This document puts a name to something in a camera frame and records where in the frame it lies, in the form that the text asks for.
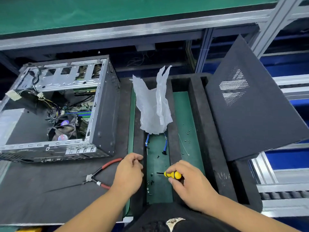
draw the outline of purple fan label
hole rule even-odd
[[[62,126],[63,126],[63,125],[68,125],[68,124],[70,124],[70,121],[68,121],[68,120],[64,120],[64,121],[61,122],[61,125],[62,125]]]
[[[67,136],[67,135],[65,135],[65,134],[61,134],[61,135],[59,135],[59,137],[58,137],[58,141],[63,141],[63,140],[68,140],[68,136]]]

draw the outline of forearm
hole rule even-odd
[[[219,196],[217,207],[205,212],[233,226],[241,232],[295,232],[298,231],[279,221],[264,216],[224,196]]]
[[[57,232],[111,231],[128,199],[126,192],[112,187],[86,209],[61,226]]]

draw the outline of person's left hand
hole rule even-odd
[[[143,165],[139,162],[143,156],[130,153],[119,164],[116,170],[114,183],[111,189],[119,189],[131,197],[141,186],[144,174]]]

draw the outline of hand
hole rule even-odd
[[[144,174],[141,172],[143,165],[139,162],[143,156],[130,153],[119,164],[116,170],[114,183],[111,189],[125,192],[131,197],[141,186]]]
[[[178,171],[184,177],[183,185],[176,179],[168,179],[180,198],[190,208],[210,215],[216,209],[220,195],[203,173],[184,160],[180,160],[166,170],[167,173],[174,171]]]

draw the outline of metal computer frame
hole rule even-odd
[[[99,78],[92,79],[95,64],[103,63]],[[88,65],[83,80],[76,81],[78,66]],[[64,67],[72,67],[68,75],[61,75]],[[11,90],[29,88],[31,77],[28,70],[36,74],[41,69],[41,79],[36,85],[38,92],[97,87],[94,105],[89,119],[85,139],[44,141],[0,146],[0,159],[17,162],[50,162],[68,159],[86,159],[112,156],[115,151],[120,82],[109,56],[76,58],[70,60],[29,63],[20,70],[20,75]],[[44,77],[47,70],[57,68],[53,76]],[[0,103],[0,112],[10,98],[5,96]]]

